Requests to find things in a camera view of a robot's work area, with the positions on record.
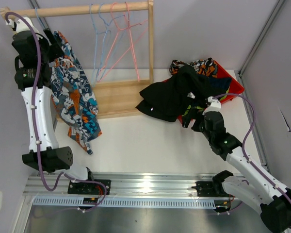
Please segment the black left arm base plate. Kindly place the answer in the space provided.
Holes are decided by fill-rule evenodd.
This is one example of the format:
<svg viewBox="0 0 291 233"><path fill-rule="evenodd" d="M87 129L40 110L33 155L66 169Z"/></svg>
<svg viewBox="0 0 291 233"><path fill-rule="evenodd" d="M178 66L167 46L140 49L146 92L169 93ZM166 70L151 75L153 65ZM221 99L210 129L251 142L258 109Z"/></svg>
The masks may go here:
<svg viewBox="0 0 291 233"><path fill-rule="evenodd" d="M107 189L107 195L110 194L112 182L111 180L95 179L95 182L99 182L105 185ZM96 183L84 183L84 182L73 183L72 181L70 181L67 193L76 195L104 195L105 192L104 188Z"/></svg>

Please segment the lime green shorts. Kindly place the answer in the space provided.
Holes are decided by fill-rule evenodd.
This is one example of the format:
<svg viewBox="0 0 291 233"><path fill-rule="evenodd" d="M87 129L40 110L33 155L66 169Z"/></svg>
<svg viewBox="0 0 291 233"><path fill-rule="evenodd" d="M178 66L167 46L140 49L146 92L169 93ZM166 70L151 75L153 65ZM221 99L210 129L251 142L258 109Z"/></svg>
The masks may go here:
<svg viewBox="0 0 291 233"><path fill-rule="evenodd" d="M225 99L228 95L229 95L229 93L224 93L224 94L220 94L220 95L213 96L213 97L215 97L216 99L218 99L220 101L221 99ZM193 109L199 109L199 110L204 111L206 108L202 108L202 107L198 107L198 106L190 106L190 108L187 109L187 111L184 115L191 114L193 112Z"/></svg>

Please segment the teal patterned shorts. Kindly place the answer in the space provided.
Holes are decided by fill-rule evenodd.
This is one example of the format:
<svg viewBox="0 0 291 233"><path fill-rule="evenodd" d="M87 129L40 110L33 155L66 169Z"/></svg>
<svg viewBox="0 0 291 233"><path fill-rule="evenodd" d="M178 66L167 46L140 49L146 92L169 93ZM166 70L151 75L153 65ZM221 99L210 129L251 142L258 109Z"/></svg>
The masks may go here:
<svg viewBox="0 0 291 233"><path fill-rule="evenodd" d="M57 115L69 126L67 135L91 155L90 141L102 134L97 99L68 40L60 31L53 35L64 55L49 64L52 102Z"/></svg>

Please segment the orange camouflage shorts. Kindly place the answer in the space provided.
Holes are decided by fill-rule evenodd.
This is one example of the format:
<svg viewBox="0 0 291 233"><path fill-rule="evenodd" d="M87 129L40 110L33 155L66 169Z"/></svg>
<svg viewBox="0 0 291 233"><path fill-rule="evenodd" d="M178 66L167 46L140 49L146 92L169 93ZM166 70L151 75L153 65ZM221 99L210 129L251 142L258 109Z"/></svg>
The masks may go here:
<svg viewBox="0 0 291 233"><path fill-rule="evenodd" d="M173 60L169 67L169 73L171 75L176 74L179 69L185 65L193 67L197 74L217 78L219 67L218 63L212 58L208 58L206 60L195 60L189 63L180 60Z"/></svg>

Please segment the black shorts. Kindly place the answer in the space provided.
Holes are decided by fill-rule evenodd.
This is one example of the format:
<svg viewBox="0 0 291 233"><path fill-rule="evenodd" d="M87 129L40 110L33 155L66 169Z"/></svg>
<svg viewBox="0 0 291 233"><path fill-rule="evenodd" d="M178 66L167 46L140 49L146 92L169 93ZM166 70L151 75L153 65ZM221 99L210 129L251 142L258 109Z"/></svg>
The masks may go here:
<svg viewBox="0 0 291 233"><path fill-rule="evenodd" d="M143 100L135 108L147 116L174 122L189 106L205 108L208 97L224 93L226 90L211 85L209 77L184 65L166 81L153 83L140 91Z"/></svg>

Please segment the blue hanger holding green shorts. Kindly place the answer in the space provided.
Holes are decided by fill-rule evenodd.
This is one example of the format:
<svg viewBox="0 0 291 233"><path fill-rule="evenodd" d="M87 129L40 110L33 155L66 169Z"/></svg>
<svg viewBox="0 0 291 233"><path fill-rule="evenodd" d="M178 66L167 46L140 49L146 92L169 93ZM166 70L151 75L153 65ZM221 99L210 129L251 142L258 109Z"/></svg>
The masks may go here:
<svg viewBox="0 0 291 233"><path fill-rule="evenodd" d="M100 82L109 73L108 71L106 71L106 67L109 65L109 60L113 58L115 52L117 51L118 42L121 41L122 37L124 36L124 32L127 32L128 36L129 36L130 47L127 49L127 51L131 51L137 79L138 80L140 79L139 71L138 71L138 67L137 67L135 49L134 49L135 42L133 41L132 32L131 32L132 27L135 27L136 25L135 24L133 25L130 23L130 11L129 11L129 7L127 4L126 4L126 11L127 12L114 17L113 16L113 7L115 5L116 5L115 2L111 4L110 14L111 14L112 19L110 22L107 22L101 16L101 8L102 8L103 4L101 4L99 6L98 16L104 23L104 30L101 32L99 32L97 30L97 26L95 24L94 16L92 13L92 5L89 6L90 17L91 17L93 29L95 31L95 36L96 36L95 49L94 49L94 59L93 59L92 84L96 84L97 82ZM110 30L111 25L115 25L117 31L116 31L116 35L114 37L113 43L110 47L110 50L106 54L105 53L105 46L108 44L108 42L106 41L106 38L111 38L111 36L112 36L112 31ZM100 62L99 62L99 66L96 67L98 36L99 35L103 35L103 38L102 38L102 44L101 44Z"/></svg>

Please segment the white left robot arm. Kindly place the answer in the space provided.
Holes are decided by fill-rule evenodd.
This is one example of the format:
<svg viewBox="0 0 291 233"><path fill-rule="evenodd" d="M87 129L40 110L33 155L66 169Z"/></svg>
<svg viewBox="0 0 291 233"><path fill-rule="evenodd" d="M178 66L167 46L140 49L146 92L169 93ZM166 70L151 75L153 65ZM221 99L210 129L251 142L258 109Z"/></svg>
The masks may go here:
<svg viewBox="0 0 291 233"><path fill-rule="evenodd" d="M30 130L29 152L22 155L25 165L40 173L62 172L75 182L85 194L96 187L90 169L74 162L69 146L59 147L51 123L49 62L62 55L53 36L47 38L30 30L13 35L12 46L18 52L15 58L15 82L23 97Z"/></svg>

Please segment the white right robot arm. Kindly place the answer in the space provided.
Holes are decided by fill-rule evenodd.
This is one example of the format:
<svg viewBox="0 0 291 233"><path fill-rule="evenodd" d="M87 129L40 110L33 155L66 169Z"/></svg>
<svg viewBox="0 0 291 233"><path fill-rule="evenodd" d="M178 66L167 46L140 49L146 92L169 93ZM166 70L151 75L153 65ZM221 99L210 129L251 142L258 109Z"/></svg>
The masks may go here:
<svg viewBox="0 0 291 233"><path fill-rule="evenodd" d="M291 188L278 181L245 153L244 144L226 131L220 112L192 108L182 118L187 128L202 133L211 150L236 168L244 179L224 170L212 179L212 191L217 196L231 195L255 210L264 225L273 233L291 228Z"/></svg>

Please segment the navy blue shorts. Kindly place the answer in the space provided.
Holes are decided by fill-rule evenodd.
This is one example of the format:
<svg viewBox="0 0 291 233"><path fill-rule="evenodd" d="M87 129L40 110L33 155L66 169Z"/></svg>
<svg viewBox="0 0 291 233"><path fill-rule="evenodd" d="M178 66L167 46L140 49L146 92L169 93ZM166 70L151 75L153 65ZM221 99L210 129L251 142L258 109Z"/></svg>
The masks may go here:
<svg viewBox="0 0 291 233"><path fill-rule="evenodd" d="M208 77L211 87L222 89L225 93L229 91L230 84L232 81L231 77L215 78Z"/></svg>

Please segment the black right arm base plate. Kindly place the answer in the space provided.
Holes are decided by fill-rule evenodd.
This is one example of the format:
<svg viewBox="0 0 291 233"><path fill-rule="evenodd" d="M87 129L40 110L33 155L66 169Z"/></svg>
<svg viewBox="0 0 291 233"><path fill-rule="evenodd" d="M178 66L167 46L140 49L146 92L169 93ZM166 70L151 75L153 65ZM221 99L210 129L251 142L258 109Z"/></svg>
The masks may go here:
<svg viewBox="0 0 291 233"><path fill-rule="evenodd" d="M191 189L197 192L198 197L229 197L226 192L217 191L210 181L197 181Z"/></svg>

